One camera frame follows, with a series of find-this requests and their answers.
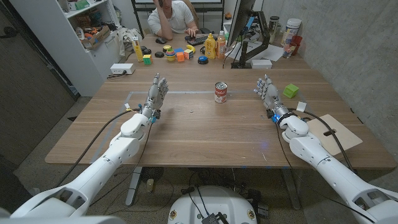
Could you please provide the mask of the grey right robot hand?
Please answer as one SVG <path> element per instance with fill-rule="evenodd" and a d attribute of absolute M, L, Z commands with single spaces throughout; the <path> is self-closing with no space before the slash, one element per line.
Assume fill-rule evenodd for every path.
<path fill-rule="evenodd" d="M 278 118 L 289 112 L 280 98 L 277 87 L 267 75 L 258 79 L 254 92 L 261 97 L 265 108 L 271 110 Z"/>

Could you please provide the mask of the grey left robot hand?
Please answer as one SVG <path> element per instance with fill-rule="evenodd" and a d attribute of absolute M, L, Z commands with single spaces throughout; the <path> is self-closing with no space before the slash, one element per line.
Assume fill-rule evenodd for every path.
<path fill-rule="evenodd" d="M 156 111 L 160 110 L 168 90 L 169 86 L 166 78 L 160 79 L 160 74 L 157 73 L 150 86 L 146 102 L 141 109 L 141 114 L 150 118 Z"/>

